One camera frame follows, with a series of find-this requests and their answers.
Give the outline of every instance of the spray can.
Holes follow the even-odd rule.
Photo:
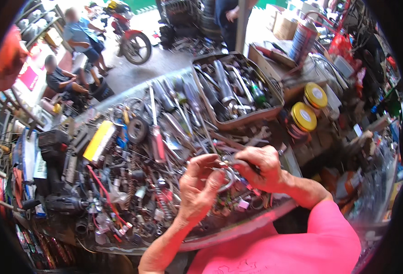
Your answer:
[[[307,58],[317,38],[317,33],[313,20],[310,18],[307,18],[305,22],[299,22],[297,25],[288,56],[298,65],[302,65]]]

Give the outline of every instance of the man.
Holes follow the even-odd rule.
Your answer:
[[[215,1],[215,16],[214,22],[220,26],[221,35],[227,45],[229,52],[235,51],[237,43],[238,15],[239,15],[239,0],[216,0]],[[248,16],[251,9],[258,0],[249,0],[247,7]]]
[[[361,245],[358,236],[318,182],[297,178],[281,169],[272,146],[247,147],[236,154],[233,167],[257,189],[286,193],[311,210],[308,233],[278,234],[272,223],[228,242],[198,251],[188,274],[230,273],[351,273]],[[172,225],[147,249],[140,260],[140,274],[159,274],[176,255],[182,240],[216,201],[224,181],[216,154],[191,159],[180,179],[182,202]],[[260,175],[250,168],[260,168]]]
[[[102,76],[107,76],[107,71],[111,68],[104,63],[101,54],[104,45],[94,33],[94,30],[99,32],[106,32],[106,30],[97,28],[91,24],[89,19],[80,17],[74,8],[67,9],[65,17],[67,20],[64,30],[65,40],[77,52],[83,52],[89,58],[89,62],[98,68],[98,72]]]
[[[48,55],[45,59],[46,83],[57,93],[63,93],[64,100],[77,101],[77,93],[88,94],[89,84],[85,81],[82,68],[77,69],[73,74],[64,71],[57,66],[56,57]]]

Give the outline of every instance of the metal tray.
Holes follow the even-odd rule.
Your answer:
[[[251,123],[253,121],[260,121],[263,119],[266,120],[272,120],[276,117],[276,115],[281,111],[282,107],[284,106],[285,102],[281,96],[281,87],[279,84],[273,84],[270,81],[270,78],[268,78],[264,72],[259,69],[259,67],[253,63],[253,61],[251,61],[250,59],[246,58],[244,55],[237,53],[237,52],[232,52],[230,54],[210,54],[210,55],[203,55],[200,56],[196,59],[194,59],[194,61],[192,62],[192,64],[198,63],[200,65],[203,64],[209,64],[209,63],[213,63],[213,61],[218,60],[220,58],[223,58],[227,55],[234,55],[236,56],[238,59],[244,59],[247,61],[247,63],[253,67],[265,80],[265,82],[268,83],[268,89],[270,90],[271,94],[278,99],[278,104],[276,106],[273,106],[271,108],[268,109],[264,109],[264,110],[260,110],[260,111],[255,111],[252,113],[249,113],[247,115],[243,115],[241,117],[238,117],[236,119],[231,119],[229,121],[226,122],[220,122],[217,120],[216,118],[216,114],[213,111],[212,108],[210,108],[210,104],[209,101],[206,97],[206,95],[204,94],[203,91],[203,87],[200,84],[200,79],[198,77],[198,74],[196,72],[196,70],[194,69],[194,67],[192,66],[192,74],[195,80],[195,84],[197,85],[197,88],[200,92],[200,95],[204,101],[204,105],[206,106],[206,110],[207,113],[210,117],[210,119],[212,120],[213,124],[219,129],[219,130],[232,130],[232,129],[236,129],[237,127],[246,125],[248,123]]]

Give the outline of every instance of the tin can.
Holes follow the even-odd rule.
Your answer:
[[[303,64],[314,45],[317,34],[318,32],[312,19],[308,18],[304,22],[299,22],[296,32],[294,33],[294,38],[292,39],[292,47],[288,56],[298,65]]]
[[[308,107],[311,107],[317,117],[320,116],[322,109],[328,105],[328,97],[325,91],[313,82],[305,85],[303,101]]]
[[[279,122],[285,126],[290,135],[292,146],[309,142],[310,132],[317,127],[315,113],[303,102],[295,103],[290,111],[283,109],[279,113]]]

